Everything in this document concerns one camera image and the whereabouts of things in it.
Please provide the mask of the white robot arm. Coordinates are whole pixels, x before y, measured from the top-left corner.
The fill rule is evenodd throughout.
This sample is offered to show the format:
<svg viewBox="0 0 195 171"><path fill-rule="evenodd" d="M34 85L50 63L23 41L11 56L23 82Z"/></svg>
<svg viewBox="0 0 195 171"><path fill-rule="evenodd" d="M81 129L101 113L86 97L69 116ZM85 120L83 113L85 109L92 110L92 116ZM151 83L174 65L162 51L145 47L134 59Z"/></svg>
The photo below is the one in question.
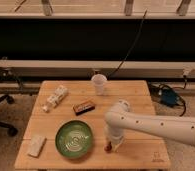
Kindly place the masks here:
<svg viewBox="0 0 195 171"><path fill-rule="evenodd" d="M117 101L105 114L107 140L118 148L124 130L135 130L195 146L195 117L140 115L130 111L125 100Z"/></svg>

